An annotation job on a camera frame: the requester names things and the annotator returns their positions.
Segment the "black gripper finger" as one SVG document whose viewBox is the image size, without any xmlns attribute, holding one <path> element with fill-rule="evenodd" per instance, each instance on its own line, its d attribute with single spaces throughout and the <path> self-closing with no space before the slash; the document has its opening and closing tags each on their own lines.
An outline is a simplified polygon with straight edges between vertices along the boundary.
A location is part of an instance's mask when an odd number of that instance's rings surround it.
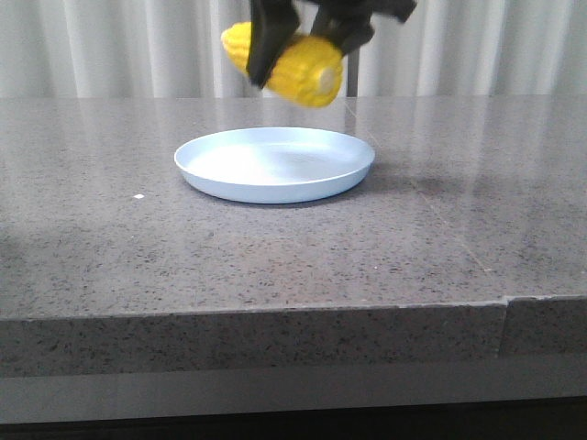
<svg viewBox="0 0 587 440">
<path fill-rule="evenodd" d="M 277 60 L 300 26 L 290 0 L 252 0 L 251 37 L 247 73 L 252 85 L 263 89 Z"/>
<path fill-rule="evenodd" d="M 374 29 L 371 20 L 336 19 L 318 7 L 311 34 L 327 39 L 343 55 L 348 55 L 368 43 L 374 35 Z"/>
</svg>

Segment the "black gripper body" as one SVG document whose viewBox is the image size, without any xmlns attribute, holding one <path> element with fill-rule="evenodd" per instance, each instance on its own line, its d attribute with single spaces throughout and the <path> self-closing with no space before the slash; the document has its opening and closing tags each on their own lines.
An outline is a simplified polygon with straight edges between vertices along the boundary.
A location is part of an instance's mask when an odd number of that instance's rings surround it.
<svg viewBox="0 0 587 440">
<path fill-rule="evenodd" d="M 326 10 L 332 17 L 341 20 L 370 20 L 373 14 L 392 17 L 404 23 L 415 11 L 413 0 L 317 0 L 311 1 Z"/>
</svg>

